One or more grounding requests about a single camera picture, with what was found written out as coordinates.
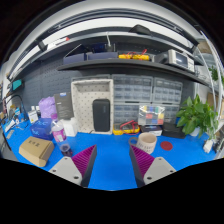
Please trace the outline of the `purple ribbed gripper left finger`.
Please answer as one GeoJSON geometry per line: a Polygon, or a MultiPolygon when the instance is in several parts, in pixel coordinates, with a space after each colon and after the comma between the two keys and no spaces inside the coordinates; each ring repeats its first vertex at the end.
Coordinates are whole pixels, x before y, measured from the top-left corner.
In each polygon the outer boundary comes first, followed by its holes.
{"type": "Polygon", "coordinates": [[[97,146],[88,147],[73,157],[63,157],[49,172],[76,185],[87,187],[97,156],[97,146]]]}

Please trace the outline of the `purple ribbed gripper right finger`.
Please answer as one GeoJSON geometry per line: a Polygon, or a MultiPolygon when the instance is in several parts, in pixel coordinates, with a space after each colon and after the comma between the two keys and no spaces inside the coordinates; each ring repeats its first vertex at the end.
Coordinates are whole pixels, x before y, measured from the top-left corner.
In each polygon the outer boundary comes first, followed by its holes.
{"type": "Polygon", "coordinates": [[[130,146],[129,155],[138,187],[148,185],[175,172],[175,169],[163,157],[154,158],[134,145],[130,146]]]}

